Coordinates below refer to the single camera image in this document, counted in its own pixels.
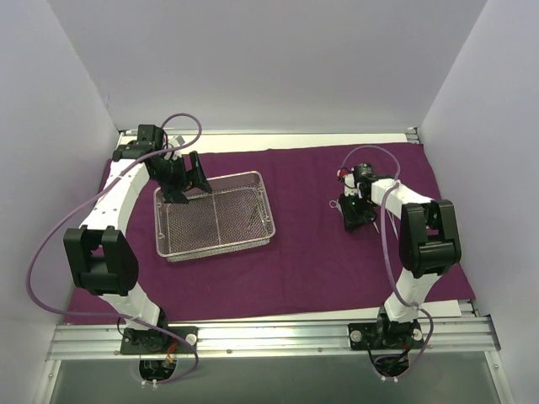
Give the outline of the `metal mesh instrument tray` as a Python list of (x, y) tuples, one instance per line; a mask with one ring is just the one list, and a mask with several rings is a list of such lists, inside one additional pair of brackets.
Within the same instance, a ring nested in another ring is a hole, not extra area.
[[(209, 179), (212, 192), (191, 189), (188, 204), (164, 202), (153, 193), (157, 254), (170, 263), (262, 247), (275, 235), (275, 221), (261, 173), (250, 171)], [(247, 209), (258, 206), (263, 225), (245, 226)]]

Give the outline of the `purple surgical wrap cloth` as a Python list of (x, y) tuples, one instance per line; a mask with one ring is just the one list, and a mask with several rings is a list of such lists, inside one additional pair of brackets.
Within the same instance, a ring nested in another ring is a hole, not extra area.
[[(354, 146), (206, 153), (211, 177), (261, 173), (276, 233), (252, 249), (170, 263), (157, 254), (154, 183), (141, 192), (126, 238), (140, 265), (139, 282), (169, 320), (201, 321), (339, 311), (380, 306), (391, 293), (382, 239), (373, 226), (344, 229), (329, 206), (343, 187), (341, 166), (370, 163), (377, 173), (397, 173), (414, 191), (440, 197), (421, 145), (390, 143), (378, 150)], [(387, 237), (391, 269), (401, 270), (398, 241)]]

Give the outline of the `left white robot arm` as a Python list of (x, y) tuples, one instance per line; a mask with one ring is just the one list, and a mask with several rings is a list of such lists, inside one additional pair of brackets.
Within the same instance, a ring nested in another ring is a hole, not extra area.
[(191, 189), (211, 193), (198, 153), (190, 152), (189, 160), (186, 164), (179, 151), (164, 151), (153, 141), (118, 146), (93, 210), (63, 237), (75, 286), (107, 302), (128, 327), (141, 331), (140, 344), (151, 353), (169, 345), (170, 332), (163, 310), (138, 283), (139, 263), (125, 234), (151, 180), (170, 204), (187, 203), (185, 194)]

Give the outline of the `steel surgical scissors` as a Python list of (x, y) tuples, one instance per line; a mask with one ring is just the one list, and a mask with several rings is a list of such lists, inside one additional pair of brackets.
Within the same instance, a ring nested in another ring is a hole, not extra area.
[(340, 205), (340, 203), (339, 203), (337, 200), (330, 200), (330, 201), (329, 201), (329, 206), (330, 206), (332, 209), (337, 209), (337, 210), (339, 210), (339, 211), (342, 210), (341, 205)]

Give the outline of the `steel forceps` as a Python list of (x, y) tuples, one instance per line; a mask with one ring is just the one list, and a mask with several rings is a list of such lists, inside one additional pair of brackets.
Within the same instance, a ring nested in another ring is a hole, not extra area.
[(396, 226), (396, 223), (395, 223), (395, 216), (391, 212), (387, 213), (387, 216), (388, 216), (388, 219), (389, 219), (389, 221), (391, 223), (393, 234), (396, 237), (396, 239), (398, 240), (398, 229), (397, 229), (397, 226)]

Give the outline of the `steel tweezers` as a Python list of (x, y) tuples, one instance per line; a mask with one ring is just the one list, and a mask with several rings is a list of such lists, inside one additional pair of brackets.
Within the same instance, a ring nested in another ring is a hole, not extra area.
[(257, 231), (261, 226), (263, 225), (263, 222), (261, 220), (259, 207), (253, 206), (249, 209), (247, 209), (245, 213), (245, 226), (249, 231)]

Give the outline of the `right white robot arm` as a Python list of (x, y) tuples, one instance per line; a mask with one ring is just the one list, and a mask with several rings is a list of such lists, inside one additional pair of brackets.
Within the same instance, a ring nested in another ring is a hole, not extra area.
[[(346, 231), (380, 219), (382, 252), (392, 294), (381, 309), (382, 321), (374, 326), (375, 340), (393, 347), (404, 337), (403, 326), (419, 317), (430, 290), (449, 269), (460, 262), (462, 249), (452, 202), (435, 200), (408, 188), (389, 176), (345, 174), (339, 208)], [(391, 213), (400, 220), (398, 254), (402, 271), (393, 277), (388, 253), (385, 219)]]

